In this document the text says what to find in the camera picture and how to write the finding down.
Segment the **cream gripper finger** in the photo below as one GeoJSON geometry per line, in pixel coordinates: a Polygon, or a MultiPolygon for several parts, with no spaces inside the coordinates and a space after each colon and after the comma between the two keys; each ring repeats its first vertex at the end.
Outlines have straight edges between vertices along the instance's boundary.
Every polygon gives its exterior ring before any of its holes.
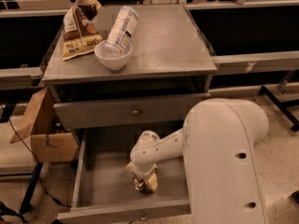
{"type": "Polygon", "coordinates": [[[158,178],[156,174],[152,174],[150,177],[144,179],[146,190],[155,192],[158,188],[158,178]]]}
{"type": "Polygon", "coordinates": [[[130,172],[132,175],[135,175],[134,166],[131,161],[126,165],[126,170],[130,172]]]}

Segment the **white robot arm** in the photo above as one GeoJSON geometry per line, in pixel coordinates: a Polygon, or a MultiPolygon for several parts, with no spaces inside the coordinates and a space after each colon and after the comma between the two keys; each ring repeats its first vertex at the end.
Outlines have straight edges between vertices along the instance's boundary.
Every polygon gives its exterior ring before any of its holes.
{"type": "Polygon", "coordinates": [[[214,98],[195,105],[183,127],[165,138],[144,131],[127,169],[136,189],[158,188],[156,163],[182,157],[192,224],[268,224],[254,146],[268,117],[251,101],[214,98]]]}

